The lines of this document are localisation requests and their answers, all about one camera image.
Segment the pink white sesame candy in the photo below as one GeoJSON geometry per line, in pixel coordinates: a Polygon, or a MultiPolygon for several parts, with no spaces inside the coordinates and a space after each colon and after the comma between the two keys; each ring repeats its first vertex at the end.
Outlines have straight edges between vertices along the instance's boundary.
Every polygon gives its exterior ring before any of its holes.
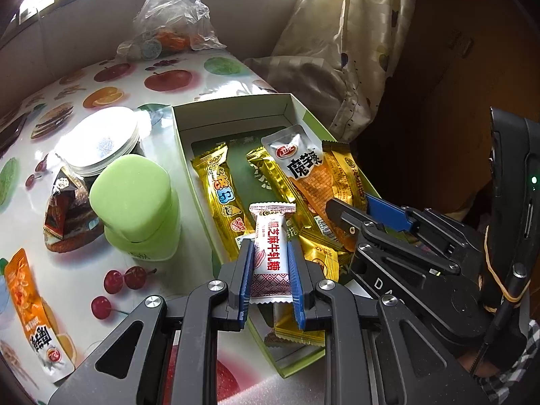
{"type": "Polygon", "coordinates": [[[250,303],[291,303],[287,218],[296,212],[296,205],[252,203],[249,210],[255,219],[250,303]]]}

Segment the long gold snack bar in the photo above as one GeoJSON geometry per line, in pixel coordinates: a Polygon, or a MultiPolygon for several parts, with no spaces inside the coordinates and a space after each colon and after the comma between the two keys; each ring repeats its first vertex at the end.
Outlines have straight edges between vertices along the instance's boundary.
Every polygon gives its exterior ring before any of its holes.
{"type": "Polygon", "coordinates": [[[201,181],[224,249],[233,261],[237,258],[243,237],[252,234],[253,227],[234,185],[227,156],[228,145],[219,143],[195,156],[191,164],[201,181]]]}

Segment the orange white konjac snack pouch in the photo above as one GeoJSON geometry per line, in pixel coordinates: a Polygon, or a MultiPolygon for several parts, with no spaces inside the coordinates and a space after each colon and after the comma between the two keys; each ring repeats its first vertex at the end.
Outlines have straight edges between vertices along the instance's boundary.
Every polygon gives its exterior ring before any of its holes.
{"type": "Polygon", "coordinates": [[[332,174],[322,151],[322,143],[313,143],[301,125],[293,125],[269,134],[263,137],[261,142],[282,172],[328,224],[338,242],[346,250],[353,251],[355,244],[348,244],[348,236],[330,221],[326,213],[326,203],[335,197],[332,174]]]}

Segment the green shallow cardboard box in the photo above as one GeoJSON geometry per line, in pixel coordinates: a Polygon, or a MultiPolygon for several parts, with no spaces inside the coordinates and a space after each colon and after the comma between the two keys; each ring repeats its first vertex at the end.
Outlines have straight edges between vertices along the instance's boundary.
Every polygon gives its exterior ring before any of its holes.
{"type": "MultiPolygon", "coordinates": [[[[236,260],[240,247],[256,233],[250,206],[265,214],[288,204],[284,230],[300,253],[338,279],[350,262],[345,240],[329,223],[323,206],[309,205],[291,177],[313,177],[335,167],[339,156],[321,145],[332,135],[291,94],[230,97],[175,107],[192,195],[212,248],[212,268],[236,260]]],[[[302,332],[293,313],[286,260],[269,262],[255,254],[255,275],[246,327],[276,372],[288,378],[325,355],[322,332],[302,332]]]]}

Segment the white red konjac snack pouch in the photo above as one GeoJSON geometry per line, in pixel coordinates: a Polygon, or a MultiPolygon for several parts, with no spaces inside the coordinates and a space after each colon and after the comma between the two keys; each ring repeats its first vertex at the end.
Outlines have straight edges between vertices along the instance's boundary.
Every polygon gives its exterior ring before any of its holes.
{"type": "Polygon", "coordinates": [[[74,366],[46,314],[24,249],[14,254],[4,272],[8,293],[41,368],[53,383],[67,378],[74,366]]]}

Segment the gold yellow biscuit packet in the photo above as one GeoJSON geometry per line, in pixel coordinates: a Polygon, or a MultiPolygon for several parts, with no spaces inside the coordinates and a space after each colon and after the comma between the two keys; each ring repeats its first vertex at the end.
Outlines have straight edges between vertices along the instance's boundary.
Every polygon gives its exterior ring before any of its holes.
{"type": "Polygon", "coordinates": [[[333,196],[366,212],[368,201],[348,143],[323,141],[322,151],[332,174],[333,196]]]}

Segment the phone mounted on right gripper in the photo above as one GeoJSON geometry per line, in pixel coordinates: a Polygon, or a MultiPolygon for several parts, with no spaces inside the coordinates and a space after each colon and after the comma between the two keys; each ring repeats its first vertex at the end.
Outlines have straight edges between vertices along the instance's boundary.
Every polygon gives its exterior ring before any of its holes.
{"type": "Polygon", "coordinates": [[[539,257],[539,123],[492,108],[490,169],[490,266],[481,299],[494,309],[504,297],[502,288],[509,286],[513,264],[523,264],[531,277],[539,257]]]}

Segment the green frosted jar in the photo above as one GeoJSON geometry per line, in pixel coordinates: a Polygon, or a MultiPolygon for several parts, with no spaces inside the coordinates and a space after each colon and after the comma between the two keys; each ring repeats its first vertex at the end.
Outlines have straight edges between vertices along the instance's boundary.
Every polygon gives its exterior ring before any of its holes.
{"type": "Polygon", "coordinates": [[[180,200],[168,172],[138,155],[121,156],[99,174],[90,206],[109,244],[141,261],[170,259],[180,243],[180,200]]]}

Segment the cream patterned curtain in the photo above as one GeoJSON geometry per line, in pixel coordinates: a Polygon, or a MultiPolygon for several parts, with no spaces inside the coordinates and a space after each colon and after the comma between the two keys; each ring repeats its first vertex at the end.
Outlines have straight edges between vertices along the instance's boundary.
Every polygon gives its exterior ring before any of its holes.
{"type": "Polygon", "coordinates": [[[396,70],[415,0],[297,0],[272,53],[245,64],[294,94],[339,141],[377,115],[396,70]]]}

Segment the white-lidded dark jar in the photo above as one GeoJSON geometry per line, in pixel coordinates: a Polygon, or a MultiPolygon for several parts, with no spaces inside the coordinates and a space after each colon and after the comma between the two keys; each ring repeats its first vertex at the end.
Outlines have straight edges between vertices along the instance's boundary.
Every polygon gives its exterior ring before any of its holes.
{"type": "Polygon", "coordinates": [[[101,109],[63,135],[55,153],[75,174],[94,177],[134,150],[139,142],[137,123],[135,112],[129,108],[101,109]]]}

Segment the clear plastic bag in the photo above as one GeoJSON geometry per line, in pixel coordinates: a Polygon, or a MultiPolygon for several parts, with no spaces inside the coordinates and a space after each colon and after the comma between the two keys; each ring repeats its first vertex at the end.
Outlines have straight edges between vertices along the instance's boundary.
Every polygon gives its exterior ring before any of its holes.
{"type": "Polygon", "coordinates": [[[186,50],[225,49],[201,0],[145,0],[131,37],[116,49],[127,61],[149,61],[186,50]]]}

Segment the black smartphone on table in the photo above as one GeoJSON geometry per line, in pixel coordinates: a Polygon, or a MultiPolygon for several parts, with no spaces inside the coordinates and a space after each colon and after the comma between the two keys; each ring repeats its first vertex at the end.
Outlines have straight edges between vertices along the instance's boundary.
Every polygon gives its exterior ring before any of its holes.
{"type": "Polygon", "coordinates": [[[18,139],[29,113],[24,113],[0,133],[0,153],[3,154],[18,139]]]}

